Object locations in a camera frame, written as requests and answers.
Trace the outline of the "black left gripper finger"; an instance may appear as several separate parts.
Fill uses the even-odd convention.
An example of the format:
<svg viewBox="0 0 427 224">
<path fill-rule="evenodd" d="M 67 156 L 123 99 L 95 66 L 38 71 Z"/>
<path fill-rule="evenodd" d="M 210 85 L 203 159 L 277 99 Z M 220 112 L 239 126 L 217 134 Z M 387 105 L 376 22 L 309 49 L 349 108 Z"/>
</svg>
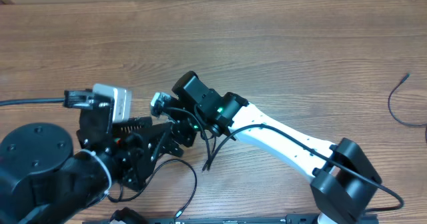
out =
<svg viewBox="0 0 427 224">
<path fill-rule="evenodd" d="M 115 134 L 128 134 L 141 128 L 151 127 L 153 121 L 151 117 L 134 117 L 127 121 L 115 124 Z"/>
<path fill-rule="evenodd" d="M 183 149 L 175 142 L 172 123 L 153 125 L 139 132 L 143 143 L 143 155 L 139 161 L 139 176 L 149 177 L 161 154 L 182 157 Z"/>
</svg>

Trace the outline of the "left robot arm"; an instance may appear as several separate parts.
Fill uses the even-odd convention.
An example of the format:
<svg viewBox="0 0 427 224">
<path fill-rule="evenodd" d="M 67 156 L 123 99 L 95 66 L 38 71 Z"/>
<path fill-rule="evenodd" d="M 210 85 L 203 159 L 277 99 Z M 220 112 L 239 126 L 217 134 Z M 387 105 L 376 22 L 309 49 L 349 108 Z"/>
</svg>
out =
<svg viewBox="0 0 427 224">
<path fill-rule="evenodd" d="M 164 154 L 181 157 L 192 137 L 186 122 L 131 118 L 131 93 L 97 87 L 59 99 L 79 109 L 74 151 L 70 134 L 52 123 L 16 128 L 1 142 L 1 222 L 64 223 L 109 194 L 115 184 L 142 192 Z"/>
</svg>

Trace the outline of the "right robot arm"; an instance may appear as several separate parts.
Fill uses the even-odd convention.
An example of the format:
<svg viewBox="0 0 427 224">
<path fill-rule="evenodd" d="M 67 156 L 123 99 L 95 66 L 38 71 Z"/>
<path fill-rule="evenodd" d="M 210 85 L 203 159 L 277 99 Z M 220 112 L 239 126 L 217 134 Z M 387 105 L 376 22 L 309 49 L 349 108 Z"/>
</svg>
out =
<svg viewBox="0 0 427 224">
<path fill-rule="evenodd" d="M 318 223 L 361 223 L 382 180 L 361 147 L 305 135 L 272 119 L 247 99 L 220 95 L 189 71 L 173 86 L 177 99 L 216 136 L 226 135 L 276 156 L 310 184 Z"/>
</svg>

